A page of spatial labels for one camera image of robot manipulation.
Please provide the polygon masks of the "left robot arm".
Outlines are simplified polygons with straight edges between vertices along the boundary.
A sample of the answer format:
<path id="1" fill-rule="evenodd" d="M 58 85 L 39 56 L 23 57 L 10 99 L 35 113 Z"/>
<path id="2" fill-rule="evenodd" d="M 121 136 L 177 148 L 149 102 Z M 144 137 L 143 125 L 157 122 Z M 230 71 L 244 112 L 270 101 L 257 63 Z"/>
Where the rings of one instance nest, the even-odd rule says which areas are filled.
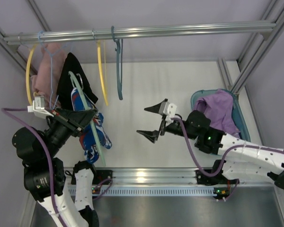
<path id="1" fill-rule="evenodd" d="M 80 136 L 97 114 L 96 110 L 70 111 L 60 108 L 29 112 L 46 119 L 49 128 L 39 131 L 23 127 L 12 138 L 17 156 L 24 166 L 24 187 L 58 227 L 97 227 L 99 219 L 93 207 L 93 165 L 78 162 L 73 168 L 75 199 L 71 198 L 63 162 L 56 157 L 69 137 Z"/>

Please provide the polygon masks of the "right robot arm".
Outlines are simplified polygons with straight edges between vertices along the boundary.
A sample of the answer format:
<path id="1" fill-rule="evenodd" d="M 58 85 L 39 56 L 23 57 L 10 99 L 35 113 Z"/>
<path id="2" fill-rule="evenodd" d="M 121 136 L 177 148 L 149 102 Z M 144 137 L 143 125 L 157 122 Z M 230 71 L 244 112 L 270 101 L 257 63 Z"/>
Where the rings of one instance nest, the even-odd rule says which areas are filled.
<path id="1" fill-rule="evenodd" d="M 186 120 L 182 120 L 177 117 L 176 109 L 176 105 L 167 99 L 146 107 L 145 111 L 161 115 L 159 129 L 138 130 L 137 133 L 152 143 L 165 133 L 184 137 L 199 172 L 215 183 L 221 178 L 229 181 L 265 181 L 284 190 L 284 149 L 254 144 L 215 129 L 210 126 L 210 119 L 198 110 L 193 110 Z M 199 151 L 218 156 L 210 172 L 205 171 L 197 161 L 191 140 Z"/>

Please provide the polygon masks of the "blue red white patterned trousers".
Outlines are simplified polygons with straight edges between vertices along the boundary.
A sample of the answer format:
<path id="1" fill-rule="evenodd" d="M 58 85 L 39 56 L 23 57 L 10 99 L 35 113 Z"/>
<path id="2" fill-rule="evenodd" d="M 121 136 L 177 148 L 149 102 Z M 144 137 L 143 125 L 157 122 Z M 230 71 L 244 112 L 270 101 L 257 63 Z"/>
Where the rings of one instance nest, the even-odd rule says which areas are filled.
<path id="1" fill-rule="evenodd" d="M 112 142 L 109 136 L 106 134 L 103 122 L 104 116 L 103 114 L 96 108 L 95 104 L 84 94 L 85 99 L 87 101 L 87 105 L 91 110 L 97 110 L 97 114 L 93 118 L 93 123 L 96 128 L 96 133 L 99 139 L 100 146 L 111 149 Z M 77 88 L 74 88 L 71 92 L 71 103 L 74 111 L 84 111 L 85 107 L 83 105 L 83 101 L 80 97 L 79 91 Z M 91 125 L 89 124 L 84 132 L 81 134 L 79 141 L 84 150 L 84 157 L 87 162 L 90 164 L 95 163 L 99 159 L 99 151 L 97 148 L 97 143 L 95 139 L 94 132 L 92 130 Z"/>

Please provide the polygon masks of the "mint green plastic hanger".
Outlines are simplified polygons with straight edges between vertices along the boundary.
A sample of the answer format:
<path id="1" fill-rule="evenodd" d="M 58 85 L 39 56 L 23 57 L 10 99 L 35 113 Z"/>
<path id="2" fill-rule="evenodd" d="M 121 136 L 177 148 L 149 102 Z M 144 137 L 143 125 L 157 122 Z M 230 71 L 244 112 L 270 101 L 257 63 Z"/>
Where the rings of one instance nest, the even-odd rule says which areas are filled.
<path id="1" fill-rule="evenodd" d="M 82 100 L 82 104 L 84 106 L 84 110 L 90 110 L 90 107 L 88 106 L 85 94 L 83 92 L 83 87 L 79 84 L 79 82 L 78 82 L 78 80 L 77 80 L 77 78 L 76 78 L 76 76 L 74 75 L 73 72 L 69 71 L 68 74 L 71 78 L 72 85 L 74 87 L 76 87 L 76 89 L 79 93 L 79 96 Z M 98 137 L 97 129 L 96 129 L 96 126 L 95 126 L 93 120 L 90 121 L 90 127 L 91 127 L 92 134 L 94 136 L 94 139 L 95 139 L 97 151 L 99 153 L 99 157 L 101 159 L 102 165 L 103 165 L 103 167 L 106 167 L 105 157 L 104 157 L 104 154 L 102 152 L 102 148 L 101 148 L 100 140 L 99 140 L 99 137 Z"/>

